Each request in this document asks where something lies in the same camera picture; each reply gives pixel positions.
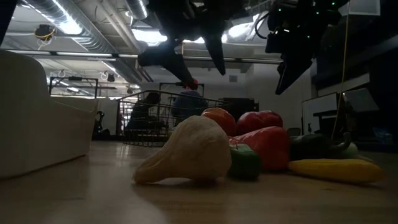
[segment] gourd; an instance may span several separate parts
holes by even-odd
[[[377,182],[383,178],[380,167],[361,159],[303,159],[289,162],[288,167],[300,175],[353,184]]]
[[[138,184],[170,177],[209,180],[224,177],[231,166],[228,137],[210,118],[191,116],[174,130],[164,147],[136,170]]]

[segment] metal frame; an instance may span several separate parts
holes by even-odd
[[[136,97],[146,99],[151,93],[157,93],[160,100],[157,103],[148,101],[131,102],[126,101],[126,98]],[[197,99],[204,101],[203,106],[195,108],[177,107],[174,105],[172,98],[184,97],[189,99]],[[200,115],[202,111],[207,108],[229,106],[229,102],[221,100],[206,99],[197,96],[187,96],[179,93],[171,93],[166,91],[146,90],[132,95],[125,96],[117,100],[119,102],[117,125],[123,123],[122,134],[124,144],[132,144],[146,147],[162,147],[168,140],[168,133],[174,130],[179,122],[187,119],[189,116]],[[138,116],[133,116],[132,112],[137,109],[136,106],[148,106],[153,110],[148,109],[147,116],[139,116],[143,111],[135,110]],[[172,110],[180,110],[187,113],[173,114]]]
[[[52,85],[52,81],[54,79],[58,79],[59,81],[57,81],[54,86]],[[64,79],[67,79],[69,81],[82,81],[82,80],[94,80],[95,81],[95,94],[94,94],[94,98],[97,98],[97,92],[98,92],[98,79],[97,78],[82,78],[82,77],[50,77],[50,84],[49,84],[49,94],[51,96],[51,92],[52,89],[57,87],[57,85]]]
[[[177,83],[159,83],[159,91],[162,91],[162,85],[175,85],[175,86],[183,86],[182,82],[177,82]],[[198,86],[201,86],[202,92],[201,95],[202,97],[205,97],[205,84],[199,84]]]

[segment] metal shopping cart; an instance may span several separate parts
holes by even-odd
[[[155,90],[118,101],[124,143],[146,147],[162,147],[174,128],[190,116],[201,115],[207,108],[229,106],[225,101]]]

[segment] wooden floor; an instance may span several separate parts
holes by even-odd
[[[388,179],[371,187],[264,174],[196,186],[131,184],[157,149],[94,142],[89,156],[0,182],[0,223],[398,223],[398,156],[367,154]]]

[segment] wall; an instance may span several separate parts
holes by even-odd
[[[253,65],[246,75],[246,96],[258,101],[260,110],[280,114],[286,129],[301,128],[302,101],[311,98],[310,70],[279,96],[275,94],[277,65]]]
[[[369,83],[369,74],[361,75],[360,77],[352,78],[347,80],[343,84],[343,91],[350,90],[357,86]],[[325,96],[330,93],[339,93],[341,91],[341,84],[326,87],[324,89],[318,90],[319,96]]]

